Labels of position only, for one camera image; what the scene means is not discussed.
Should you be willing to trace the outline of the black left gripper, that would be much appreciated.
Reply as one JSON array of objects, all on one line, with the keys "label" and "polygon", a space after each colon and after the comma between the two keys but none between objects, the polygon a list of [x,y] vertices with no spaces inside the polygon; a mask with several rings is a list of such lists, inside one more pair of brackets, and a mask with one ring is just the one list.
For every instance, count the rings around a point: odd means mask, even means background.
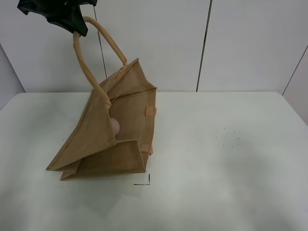
[{"label": "black left gripper", "polygon": [[97,0],[19,0],[17,8],[25,15],[43,15],[50,24],[85,37],[88,28],[80,9],[80,5],[85,4],[96,6]]}]

